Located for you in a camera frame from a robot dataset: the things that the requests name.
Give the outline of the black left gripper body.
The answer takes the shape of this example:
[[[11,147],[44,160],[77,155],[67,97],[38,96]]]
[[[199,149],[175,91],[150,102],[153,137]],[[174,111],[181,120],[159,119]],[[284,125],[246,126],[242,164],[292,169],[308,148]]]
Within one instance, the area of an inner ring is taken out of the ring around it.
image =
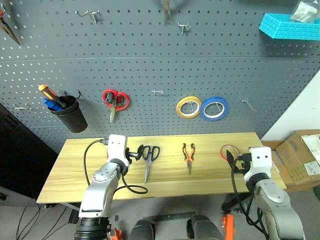
[[[139,160],[138,153],[137,152],[131,152],[128,147],[125,149],[124,155],[125,155],[126,160],[128,161],[128,165],[132,164],[132,158],[134,158],[136,161]]]

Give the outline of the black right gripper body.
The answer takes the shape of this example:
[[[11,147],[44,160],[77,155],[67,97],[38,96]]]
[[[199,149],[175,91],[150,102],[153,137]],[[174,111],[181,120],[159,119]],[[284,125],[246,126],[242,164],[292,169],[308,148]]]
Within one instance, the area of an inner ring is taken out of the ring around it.
[[[237,166],[241,167],[239,168],[240,171],[249,171],[251,168],[251,162],[252,162],[252,155],[251,153],[244,153],[241,154],[236,158]]]

